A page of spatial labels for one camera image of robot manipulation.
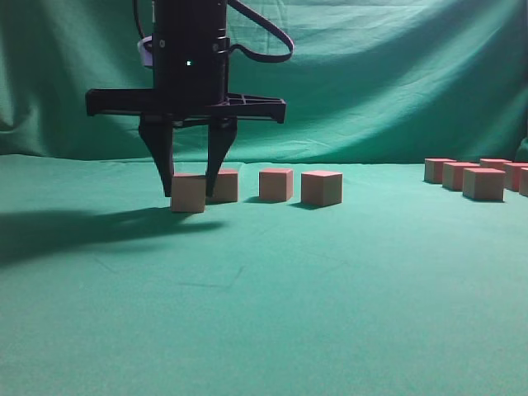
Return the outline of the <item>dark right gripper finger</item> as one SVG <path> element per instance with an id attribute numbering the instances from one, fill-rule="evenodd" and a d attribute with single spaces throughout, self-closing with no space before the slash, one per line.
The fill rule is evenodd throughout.
<path id="1" fill-rule="evenodd" d="M 163 193 L 172 196 L 173 125 L 167 117 L 141 117 L 139 136 L 144 141 L 158 169 Z"/>
<path id="2" fill-rule="evenodd" d="M 237 118 L 214 118 L 208 125 L 208 158 L 205 172 L 205 194 L 212 197 L 222 163 L 238 132 Z"/>

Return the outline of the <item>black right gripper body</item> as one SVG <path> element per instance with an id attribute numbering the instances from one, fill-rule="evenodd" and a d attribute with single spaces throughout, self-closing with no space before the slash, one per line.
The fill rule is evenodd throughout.
<path id="1" fill-rule="evenodd" d="M 169 39 L 153 35 L 151 88 L 91 89 L 85 95 L 86 112 L 95 115 L 167 115 L 176 122 L 194 119 L 246 118 L 285 121 L 285 101 L 274 97 L 229 92 L 229 56 L 240 50 L 262 63 L 281 63 L 284 55 L 252 52 L 231 44 L 225 33 Z"/>

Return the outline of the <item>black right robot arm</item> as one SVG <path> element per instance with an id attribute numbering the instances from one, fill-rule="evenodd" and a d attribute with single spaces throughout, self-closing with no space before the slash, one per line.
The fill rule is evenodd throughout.
<path id="1" fill-rule="evenodd" d="M 239 1 L 154 1 L 153 34 L 143 35 L 139 42 L 142 62 L 153 70 L 153 87 L 91 89 L 85 96 L 90 116 L 139 117 L 139 136 L 156 164 L 167 197 L 173 195 L 174 129 L 207 126 L 205 195 L 211 197 L 236 139 L 238 119 L 285 120 L 284 100 L 229 92 L 229 57 L 235 50 L 261 63 L 285 62 L 291 55 L 261 54 L 232 44 L 227 36 L 228 7 L 272 33 L 288 49 L 294 48 L 284 31 Z"/>

